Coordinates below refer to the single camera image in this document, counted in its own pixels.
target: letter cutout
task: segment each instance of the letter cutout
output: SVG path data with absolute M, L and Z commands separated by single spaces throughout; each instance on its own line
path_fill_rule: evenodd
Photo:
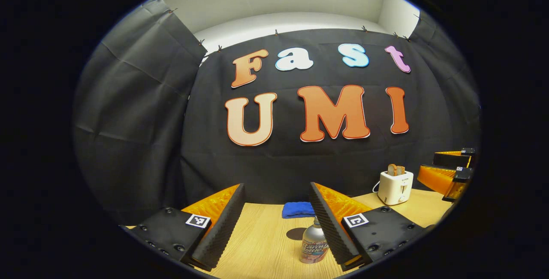
M 339 135 L 343 119 L 346 122 L 343 137 L 347 139 L 368 137 L 370 130 L 366 126 L 364 117 L 363 94 L 364 88 L 360 86 L 344 86 L 338 102 L 334 105 L 321 87 L 306 86 L 298 89 L 298 95 L 305 102 L 305 131 L 300 139 L 303 142 L 318 142 L 324 139 L 319 118 L 332 139 Z
M 402 53 L 400 53 L 399 51 L 396 50 L 396 48 L 394 46 L 388 46 L 385 48 L 385 51 L 387 53 L 390 53 L 391 56 L 392 56 L 392 60 L 395 61 L 395 64 L 396 66 L 402 70 L 402 72 L 410 72 L 410 66 L 404 64 L 404 62 L 402 61 Z
M 273 131 L 273 101 L 277 95 L 273 92 L 255 96 L 253 101 L 259 104 L 259 129 L 249 133 L 244 129 L 244 107 L 246 98 L 235 98 L 227 101 L 227 133 L 231 141 L 241 146 L 257 146 L 271 137 Z
M 236 65 L 235 81 L 232 82 L 231 87 L 237 88 L 239 86 L 252 83 L 255 81 L 255 74 L 251 74 L 253 69 L 255 72 L 258 72 L 261 69 L 261 58 L 258 57 L 267 57 L 269 52 L 266 49 L 261 49 L 257 52 L 242 56 L 233 61 L 233 64 Z
M 314 62 L 308 58 L 308 52 L 304 48 L 288 48 L 278 53 L 282 57 L 274 64 L 280 71 L 290 71 L 295 68 L 300 70 L 309 69 Z
M 370 60 L 366 56 L 366 50 L 354 43 L 343 43 L 338 47 L 339 53 L 345 56 L 343 62 L 349 67 L 365 67 L 368 66 Z
M 396 135 L 408 132 L 410 127 L 406 122 L 406 113 L 404 112 L 404 90 L 400 87 L 387 87 L 385 92 L 391 97 L 391 132 Z

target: aerosol can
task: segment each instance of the aerosol can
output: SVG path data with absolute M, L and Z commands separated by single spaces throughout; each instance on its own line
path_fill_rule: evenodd
M 320 228 L 318 218 L 314 217 L 313 225 L 303 232 L 302 255 L 300 261 L 307 264 L 322 261 L 328 252 L 328 243 Z

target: orange letter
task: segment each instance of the orange letter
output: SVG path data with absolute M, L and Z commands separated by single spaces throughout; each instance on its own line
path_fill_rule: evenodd
M 387 87 L 385 92 L 391 97 L 391 132 L 396 135 L 408 132 L 408 129 L 410 127 L 406 122 L 406 114 L 404 113 L 404 90 L 402 90 L 402 88 L 400 87 Z
M 232 82 L 231 87 L 237 88 L 244 84 L 252 83 L 256 76 L 255 74 L 251 74 L 250 70 L 253 69 L 255 72 L 258 72 L 259 69 L 261 69 L 261 58 L 257 57 L 267 57 L 267 55 L 269 55 L 269 52 L 267 52 L 266 49 L 261 49 L 257 52 L 237 58 L 233 62 L 233 64 L 237 66 L 237 71 L 235 81 Z
M 304 142 L 318 142 L 324 139 L 320 130 L 318 118 L 331 138 L 337 138 L 343 119 L 347 126 L 343 130 L 345 138 L 365 138 L 370 135 L 364 119 L 362 95 L 364 88 L 357 85 L 347 85 L 341 89 L 336 105 L 332 103 L 324 90 L 318 86 L 307 86 L 298 89 L 299 97 L 305 101 L 305 132 L 301 139 Z
M 273 101 L 277 98 L 273 92 L 255 96 L 253 101 L 259 104 L 259 129 L 249 133 L 244 129 L 244 107 L 246 98 L 235 98 L 227 101 L 227 133 L 231 141 L 241 146 L 256 146 L 262 144 L 273 131 Z

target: pink letter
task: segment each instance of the pink letter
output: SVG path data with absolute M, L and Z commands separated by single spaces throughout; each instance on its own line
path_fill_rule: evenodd
M 406 73 L 410 72 L 410 66 L 404 64 L 404 62 L 402 61 L 402 53 L 397 51 L 394 46 L 386 47 L 385 51 L 391 54 L 392 60 L 395 61 L 396 66 L 398 66 L 400 70 Z

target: white wall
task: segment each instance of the white wall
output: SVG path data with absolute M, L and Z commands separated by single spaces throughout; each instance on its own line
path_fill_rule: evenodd
M 205 39 L 202 45 L 208 50 L 206 54 L 209 54 L 217 51 L 218 45 L 225 48 L 250 39 L 274 35 L 275 29 L 278 33 L 329 28 L 362 30 L 363 25 L 368 31 L 389 33 L 377 23 L 345 15 L 318 12 L 280 12 L 229 21 L 198 31 L 194 33 L 194 36 L 198 40 Z
M 388 33 L 410 37 L 416 28 L 419 9 L 406 0 L 383 0 L 378 24 Z

